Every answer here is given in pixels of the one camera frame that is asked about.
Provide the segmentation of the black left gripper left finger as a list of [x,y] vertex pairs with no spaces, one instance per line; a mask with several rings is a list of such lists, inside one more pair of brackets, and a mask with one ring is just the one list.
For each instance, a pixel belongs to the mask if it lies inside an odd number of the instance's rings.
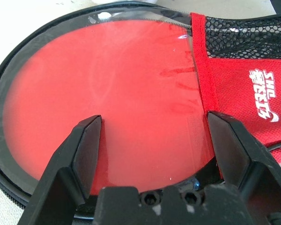
[[22,225],[70,225],[88,199],[98,160],[102,117],[80,121],[52,155],[21,218]]

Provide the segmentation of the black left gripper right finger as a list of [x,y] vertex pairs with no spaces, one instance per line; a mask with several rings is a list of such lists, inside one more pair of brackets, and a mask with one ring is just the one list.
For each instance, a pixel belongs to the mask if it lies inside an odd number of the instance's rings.
[[234,117],[207,116],[218,167],[226,183],[237,187],[254,223],[281,225],[281,167]]

